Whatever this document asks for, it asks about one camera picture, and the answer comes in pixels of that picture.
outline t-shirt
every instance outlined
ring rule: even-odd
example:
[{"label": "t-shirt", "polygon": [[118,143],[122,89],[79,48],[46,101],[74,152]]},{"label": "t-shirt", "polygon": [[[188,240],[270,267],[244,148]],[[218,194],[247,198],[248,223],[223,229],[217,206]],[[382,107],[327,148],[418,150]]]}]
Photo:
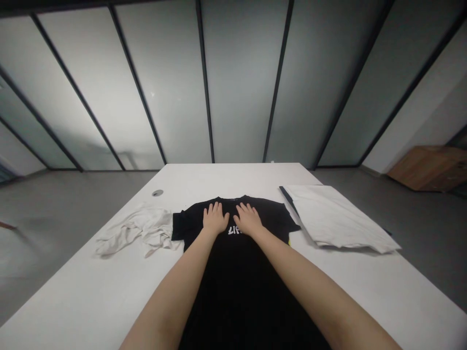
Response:
[{"label": "t-shirt", "polygon": [[284,204],[248,196],[196,203],[174,214],[172,240],[184,240],[186,251],[203,228],[204,208],[216,201],[230,219],[213,244],[180,349],[330,349],[256,242],[233,220],[235,206],[249,203],[263,226],[288,243],[289,232],[300,226]]}]

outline finger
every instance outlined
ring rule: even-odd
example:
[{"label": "finger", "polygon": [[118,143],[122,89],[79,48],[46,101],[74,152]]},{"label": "finger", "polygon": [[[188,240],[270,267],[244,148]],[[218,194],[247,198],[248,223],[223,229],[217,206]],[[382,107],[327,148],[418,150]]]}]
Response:
[{"label": "finger", "polygon": [[225,228],[227,227],[227,224],[229,223],[229,218],[230,218],[230,214],[225,213],[225,216],[224,216],[224,227]]}]

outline crumpled white shirt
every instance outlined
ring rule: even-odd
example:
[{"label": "crumpled white shirt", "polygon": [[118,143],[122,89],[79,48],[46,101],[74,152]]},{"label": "crumpled white shirt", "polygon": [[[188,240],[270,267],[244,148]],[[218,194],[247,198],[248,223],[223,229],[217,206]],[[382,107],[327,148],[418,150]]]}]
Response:
[{"label": "crumpled white shirt", "polygon": [[140,236],[145,258],[159,248],[176,250],[181,241],[172,241],[172,230],[172,213],[169,210],[141,203],[97,238],[95,255],[103,258],[114,254]]},{"label": "crumpled white shirt", "polygon": [[289,185],[284,189],[318,246],[368,246],[381,254],[401,249],[386,231],[331,186]]}]

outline gray floor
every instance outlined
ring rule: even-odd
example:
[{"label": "gray floor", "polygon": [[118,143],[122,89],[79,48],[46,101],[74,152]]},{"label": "gray floor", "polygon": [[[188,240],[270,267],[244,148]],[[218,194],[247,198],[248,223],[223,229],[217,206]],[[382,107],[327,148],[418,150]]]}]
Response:
[{"label": "gray floor", "polygon": [[0,326],[156,172],[50,172],[0,187]]},{"label": "gray floor", "polygon": [[[313,173],[403,247],[402,255],[467,310],[467,200],[415,193],[361,170]],[[0,326],[155,173],[52,172],[0,187]]]}]

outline white table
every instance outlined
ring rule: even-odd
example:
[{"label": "white table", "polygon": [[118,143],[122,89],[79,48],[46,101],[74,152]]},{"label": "white table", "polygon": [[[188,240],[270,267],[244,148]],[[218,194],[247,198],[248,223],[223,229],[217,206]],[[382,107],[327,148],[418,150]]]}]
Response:
[{"label": "white table", "polygon": [[[247,194],[285,203],[279,186],[312,184],[320,182],[298,163],[170,164],[96,235],[143,201],[173,212],[217,196]],[[157,189],[164,194],[152,197]],[[333,278],[402,348],[465,349],[467,315],[399,254],[319,249],[305,235],[292,233],[292,247]],[[100,260],[92,258],[94,248],[93,238],[0,329],[0,349],[117,349],[183,252],[182,247],[160,249],[144,259],[135,242]]]}]

